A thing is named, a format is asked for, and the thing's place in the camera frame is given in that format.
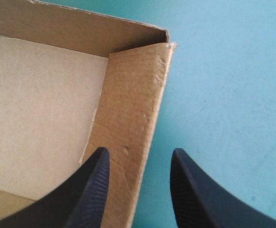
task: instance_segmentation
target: brown cardboard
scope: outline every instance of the brown cardboard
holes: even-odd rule
[[[160,43],[109,56],[85,157],[99,146],[111,152],[104,228],[129,228],[133,222],[174,48]]]
[[[0,219],[17,212],[34,201],[0,190]]]
[[[175,48],[168,39],[148,24],[0,0],[0,190],[39,199],[106,146],[102,227],[129,228]]]
[[[0,0],[0,35],[104,57],[168,41],[156,26],[36,0]]]

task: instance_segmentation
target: box flap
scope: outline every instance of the box flap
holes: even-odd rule
[[[104,228],[129,228],[175,44],[160,43],[110,54],[86,156],[111,152]]]
[[[35,0],[0,0],[0,35],[104,57],[168,41],[156,26]]]

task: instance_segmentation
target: blue background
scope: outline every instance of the blue background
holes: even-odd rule
[[[179,43],[134,228],[175,228],[171,153],[276,218],[276,0],[47,0],[152,23]]]

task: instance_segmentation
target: corrugated cardboard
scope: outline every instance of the corrugated cardboard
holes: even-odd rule
[[[153,25],[36,0],[0,0],[0,35],[104,57],[168,41]]]
[[[38,184],[48,190],[71,175],[83,145],[84,160],[98,146],[106,146],[111,176],[102,227],[129,228],[175,48],[168,43],[167,31],[34,0],[0,0],[0,35],[8,37],[0,37],[0,104],[5,104],[0,105],[0,189],[38,199],[45,194]],[[40,49],[46,51],[39,55]],[[57,56],[48,56],[50,51]],[[108,57],[107,69],[105,58],[99,56]],[[105,70],[93,120],[98,102],[94,95],[99,91],[95,88]],[[97,77],[96,85],[84,84],[92,77]],[[16,103],[10,102],[12,87],[17,89]],[[79,108],[87,103],[91,105]],[[16,175],[11,179],[8,171],[30,178],[27,186]],[[63,178],[42,179],[52,173],[62,173]]]
[[[130,227],[174,44],[160,43],[109,56],[85,159],[99,146],[111,152],[103,227]]]

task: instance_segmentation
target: cardboard box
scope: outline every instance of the cardboard box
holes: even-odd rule
[[[0,0],[0,219],[105,146],[102,227],[130,227],[175,46],[153,25]]]

